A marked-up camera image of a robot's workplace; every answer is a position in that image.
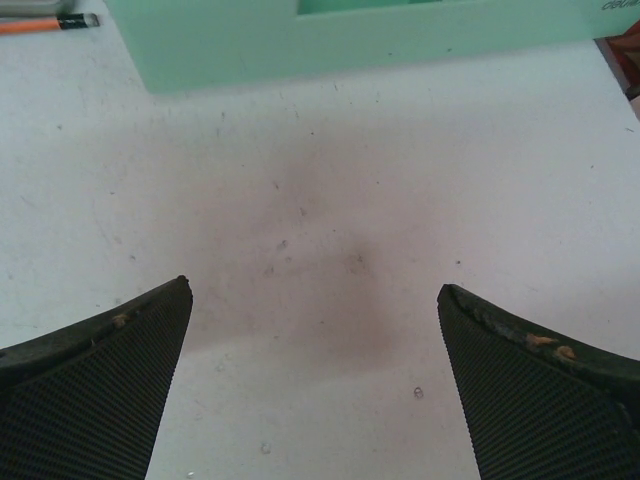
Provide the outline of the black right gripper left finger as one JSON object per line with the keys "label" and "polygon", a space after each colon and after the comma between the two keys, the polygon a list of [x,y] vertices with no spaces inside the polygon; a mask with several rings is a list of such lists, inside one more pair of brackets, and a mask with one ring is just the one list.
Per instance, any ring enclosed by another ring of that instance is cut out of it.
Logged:
{"label": "black right gripper left finger", "polygon": [[2,478],[145,478],[192,306],[179,276],[2,349]]}

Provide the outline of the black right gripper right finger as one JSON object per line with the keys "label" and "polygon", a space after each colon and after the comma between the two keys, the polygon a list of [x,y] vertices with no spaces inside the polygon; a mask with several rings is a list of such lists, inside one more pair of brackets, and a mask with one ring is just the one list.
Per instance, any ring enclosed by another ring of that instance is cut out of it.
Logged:
{"label": "black right gripper right finger", "polygon": [[457,285],[437,310],[481,478],[638,478],[638,361]]}

